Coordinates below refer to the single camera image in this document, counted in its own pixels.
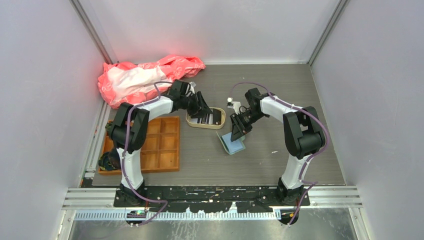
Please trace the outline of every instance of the pink plastic bag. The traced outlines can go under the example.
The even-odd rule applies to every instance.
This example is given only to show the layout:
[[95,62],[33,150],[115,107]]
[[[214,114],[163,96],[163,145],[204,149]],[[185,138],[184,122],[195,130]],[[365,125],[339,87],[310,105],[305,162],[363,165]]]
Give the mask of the pink plastic bag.
[[[122,73],[120,76],[123,77],[120,79],[112,77],[112,79],[110,79],[108,72],[111,69],[115,72],[120,71]],[[117,109],[121,103],[139,104],[151,100],[158,95],[156,89],[153,87],[143,87],[141,83],[145,82],[149,83],[146,85],[151,85],[152,82],[173,82],[182,77],[191,78],[202,69],[205,69],[205,65],[198,57],[177,55],[168,55],[157,62],[147,62],[138,65],[131,62],[120,62],[115,64],[103,63],[103,74],[98,77],[97,86],[106,103],[112,108]],[[134,70],[149,71],[144,71],[142,75],[137,75],[143,76],[146,79],[137,79],[136,82],[138,84],[132,86],[131,80],[134,74],[132,74],[131,71],[134,72]],[[161,93],[168,89],[169,84],[168,86],[165,85],[158,85]]]

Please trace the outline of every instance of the table surface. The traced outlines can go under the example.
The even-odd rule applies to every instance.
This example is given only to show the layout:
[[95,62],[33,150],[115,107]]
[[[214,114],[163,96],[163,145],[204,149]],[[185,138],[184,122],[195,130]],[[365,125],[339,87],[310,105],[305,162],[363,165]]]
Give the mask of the table surface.
[[[289,152],[284,142],[283,124],[276,119],[262,118],[254,123],[246,135],[246,149],[229,155],[225,152],[217,133],[231,131],[227,108],[230,89],[239,82],[256,82],[266,86],[280,99],[297,106],[313,106],[319,119],[325,124],[323,110],[315,87],[311,69],[306,64],[243,64],[208,65],[206,69],[186,81],[196,83],[209,107],[222,108],[226,112],[223,128],[219,130],[194,128],[187,125],[186,111],[179,110],[170,116],[180,117],[180,171],[143,174],[146,185],[276,185],[286,169]],[[238,85],[233,92],[234,101],[248,105],[244,97],[252,84]],[[265,90],[258,87],[261,93]],[[109,119],[116,111],[112,110]],[[342,172],[329,142],[328,149],[314,158],[305,180],[318,181],[319,185],[344,185]],[[94,186],[117,186],[120,175],[95,174]]]

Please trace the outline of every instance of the wooden tray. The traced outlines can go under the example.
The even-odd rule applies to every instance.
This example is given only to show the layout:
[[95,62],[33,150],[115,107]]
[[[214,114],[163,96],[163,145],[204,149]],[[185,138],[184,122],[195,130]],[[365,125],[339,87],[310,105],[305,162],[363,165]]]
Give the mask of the wooden tray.
[[[103,153],[109,152],[114,142],[106,134]],[[164,173],[180,170],[180,117],[157,117],[148,122],[147,135],[141,148],[141,172]],[[101,175],[120,175],[121,170],[104,171]]]

